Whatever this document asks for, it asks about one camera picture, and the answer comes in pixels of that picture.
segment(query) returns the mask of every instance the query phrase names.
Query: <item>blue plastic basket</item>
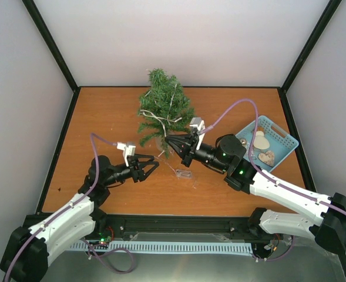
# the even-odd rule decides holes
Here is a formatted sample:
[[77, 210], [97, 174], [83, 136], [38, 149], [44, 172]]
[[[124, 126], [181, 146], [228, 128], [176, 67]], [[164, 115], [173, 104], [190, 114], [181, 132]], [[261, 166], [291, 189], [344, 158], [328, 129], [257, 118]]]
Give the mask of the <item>blue plastic basket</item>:
[[[258, 158], [254, 160], [254, 163], [262, 169], [271, 172], [290, 155], [296, 147], [298, 147], [299, 142], [266, 116], [259, 116], [257, 124], [264, 129], [264, 137], [267, 138], [270, 143], [270, 147], [262, 152], [265, 153], [268, 150], [274, 152], [274, 167], [270, 167]], [[245, 138], [245, 140], [250, 143], [253, 137], [254, 128], [255, 120], [236, 134], [236, 137], [238, 139]], [[257, 157], [259, 152], [254, 149], [254, 154]], [[247, 155], [244, 155], [244, 159], [249, 161]]]

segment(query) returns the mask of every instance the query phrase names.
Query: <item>orange wooden surface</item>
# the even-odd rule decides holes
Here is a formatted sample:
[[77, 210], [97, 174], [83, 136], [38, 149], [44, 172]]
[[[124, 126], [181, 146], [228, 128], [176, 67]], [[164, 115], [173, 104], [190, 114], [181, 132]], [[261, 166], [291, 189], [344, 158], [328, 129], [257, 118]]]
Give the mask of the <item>orange wooden surface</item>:
[[[51, 181], [43, 212], [55, 212], [77, 192], [83, 184], [93, 152], [91, 132], [111, 142], [135, 142], [141, 116], [137, 115], [138, 97], [146, 88], [82, 88], [63, 144], [61, 155]], [[258, 106], [259, 114], [266, 115], [288, 131], [284, 113], [276, 89], [250, 88], [186, 88], [196, 116], [206, 125], [212, 124], [234, 101], [250, 98]], [[251, 105], [242, 103], [209, 133], [204, 142], [213, 145], [217, 137], [237, 133], [254, 120]], [[122, 152], [114, 146], [96, 141], [100, 155], [107, 155], [112, 164], [123, 162]], [[154, 140], [136, 153], [159, 154]], [[228, 187], [224, 175], [217, 174], [193, 161], [190, 168], [180, 164], [178, 156], [168, 159], [177, 169], [188, 169], [193, 179], [178, 179], [164, 163], [144, 182], [132, 180], [112, 188], [111, 195], [101, 206], [112, 214], [173, 214], [190, 216], [249, 216], [256, 207], [266, 207], [277, 212], [287, 209], [262, 197], [247, 195]], [[275, 169], [274, 174], [288, 182], [304, 187], [295, 153], [292, 153]]]

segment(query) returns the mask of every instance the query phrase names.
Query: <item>gray floor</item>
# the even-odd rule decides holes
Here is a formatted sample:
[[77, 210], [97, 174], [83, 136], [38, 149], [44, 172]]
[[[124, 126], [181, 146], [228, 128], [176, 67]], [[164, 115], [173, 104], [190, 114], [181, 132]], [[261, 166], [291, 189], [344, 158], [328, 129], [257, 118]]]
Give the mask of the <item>gray floor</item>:
[[[251, 257], [231, 255], [137, 254], [137, 268], [130, 274], [114, 274], [81, 252], [63, 253], [49, 268], [43, 282], [59, 281], [346, 281], [337, 256], [315, 243], [298, 239], [284, 259], [256, 263]], [[109, 260], [118, 268], [130, 265], [126, 254]]]

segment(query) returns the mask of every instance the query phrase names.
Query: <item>miniature christmas tree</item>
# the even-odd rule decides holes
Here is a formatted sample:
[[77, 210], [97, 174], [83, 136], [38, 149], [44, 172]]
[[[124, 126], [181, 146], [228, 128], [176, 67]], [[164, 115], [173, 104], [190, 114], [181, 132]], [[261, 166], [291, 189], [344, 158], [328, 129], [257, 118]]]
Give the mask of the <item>miniature christmas tree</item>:
[[149, 72], [150, 89], [140, 96], [139, 114], [143, 115], [147, 122], [139, 126], [138, 132], [144, 129], [155, 129], [140, 139], [140, 145], [154, 137], [162, 139], [162, 149], [166, 157], [169, 157], [169, 145], [164, 141], [165, 135], [170, 132], [187, 132], [194, 116], [194, 109], [190, 108], [190, 99], [183, 93], [183, 87], [172, 75], [168, 76], [163, 69], [154, 69]]

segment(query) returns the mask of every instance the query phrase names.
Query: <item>robotic arm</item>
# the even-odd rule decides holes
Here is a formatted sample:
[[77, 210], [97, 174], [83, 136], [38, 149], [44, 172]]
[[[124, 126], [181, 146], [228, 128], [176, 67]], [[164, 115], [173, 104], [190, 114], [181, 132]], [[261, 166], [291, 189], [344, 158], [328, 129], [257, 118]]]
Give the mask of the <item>robotic arm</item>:
[[[234, 190], [265, 197], [279, 203], [297, 214], [276, 213], [256, 208], [248, 227], [251, 234], [260, 237], [263, 232], [283, 233], [313, 239], [327, 251], [340, 254], [346, 251], [346, 216], [319, 202], [336, 206], [346, 211], [346, 197], [336, 193], [333, 197], [318, 194], [285, 182], [263, 170], [259, 173], [250, 162], [243, 159], [246, 148], [235, 135], [225, 135], [216, 140], [216, 147], [202, 143], [204, 122], [194, 117], [190, 125], [191, 134], [168, 135], [165, 141], [189, 167], [192, 160], [204, 164], [217, 173], [226, 174], [224, 181]], [[280, 187], [283, 184], [290, 190]], [[317, 199], [316, 202], [296, 193]]]
[[[12, 232], [4, 252], [0, 268], [6, 272], [16, 253], [24, 242], [38, 229], [42, 231], [31, 241], [28, 248], [17, 260], [11, 271], [11, 277], [16, 281], [40, 281], [53, 261], [72, 244], [91, 234], [103, 233], [106, 227], [106, 213], [99, 208], [109, 197], [108, 187], [115, 183], [124, 183], [132, 178], [136, 183], [142, 182], [159, 166], [153, 156], [135, 154], [133, 144], [118, 143], [117, 148], [123, 150], [125, 163], [112, 165], [106, 156], [98, 156], [99, 180], [94, 189], [77, 204], [91, 187], [96, 175], [95, 160], [92, 160], [84, 184], [72, 199], [44, 221], [30, 227], [18, 227]], [[45, 223], [59, 212], [70, 206], [70, 209], [57, 217], [45, 227]]]

